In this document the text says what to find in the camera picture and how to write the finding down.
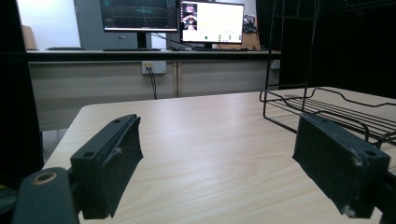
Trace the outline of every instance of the cardboard box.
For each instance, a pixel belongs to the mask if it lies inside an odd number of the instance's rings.
[[[26,49],[37,49],[35,46],[35,37],[33,36],[32,28],[30,26],[22,26],[22,34],[24,45]]]
[[[257,21],[255,21],[257,32],[259,32]],[[260,39],[258,33],[245,34],[242,33],[242,44],[241,45],[227,45],[219,44],[218,48],[221,49],[260,49]]]

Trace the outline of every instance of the monitor stand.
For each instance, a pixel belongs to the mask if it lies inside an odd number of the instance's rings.
[[[212,49],[212,44],[204,44],[204,49]]]
[[[146,33],[142,32],[136,34],[137,34],[137,47],[140,49],[146,49],[148,47]]]

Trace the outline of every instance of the desk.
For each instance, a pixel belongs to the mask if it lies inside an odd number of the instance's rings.
[[[84,105],[153,99],[151,79],[142,75],[144,60],[166,60],[166,73],[155,76],[163,99],[259,91],[268,59],[268,51],[47,50],[24,55],[41,132],[67,129]],[[278,83],[278,73],[270,71],[271,84]]]
[[[343,93],[368,104],[396,102]],[[326,93],[318,97],[329,98]],[[337,102],[334,97],[329,100]],[[75,151],[111,120],[128,114],[141,117],[144,158],[114,218],[80,216],[81,223],[379,222],[377,210],[372,219],[338,213],[291,158],[295,134],[262,117],[258,92],[85,106],[45,168],[69,168]],[[396,120],[395,113],[387,116]],[[285,119],[297,122],[295,117]],[[384,151],[396,158],[394,147],[384,146]],[[395,163],[390,167],[393,172]]]

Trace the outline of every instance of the computer monitor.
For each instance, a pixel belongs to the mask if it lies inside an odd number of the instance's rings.
[[[180,3],[180,42],[242,44],[245,5],[182,1]]]
[[[137,46],[145,48],[146,33],[177,32],[177,0],[101,0],[105,32],[137,33]]]

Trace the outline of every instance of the wire rack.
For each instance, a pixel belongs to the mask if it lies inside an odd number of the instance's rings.
[[[334,94],[334,96],[338,95],[342,97],[345,102],[357,105],[358,109],[351,109],[349,106],[332,105],[320,101],[315,97],[317,91],[326,91],[329,94]],[[365,110],[364,108],[396,106],[394,103],[369,105],[349,100],[339,91],[324,88],[314,88],[310,95],[307,95],[307,88],[305,88],[304,96],[289,95],[287,97],[273,91],[263,90],[260,93],[260,101],[263,102],[262,114],[266,119],[294,133],[297,133],[297,130],[292,127],[292,124],[285,121],[282,122],[278,119],[278,117],[282,116],[279,116],[279,114],[274,116],[268,115],[269,105],[282,108],[288,115],[299,116],[303,112],[320,115],[354,133],[362,134],[365,141],[372,143],[378,148],[381,148],[383,143],[396,146],[396,121],[362,112]]]

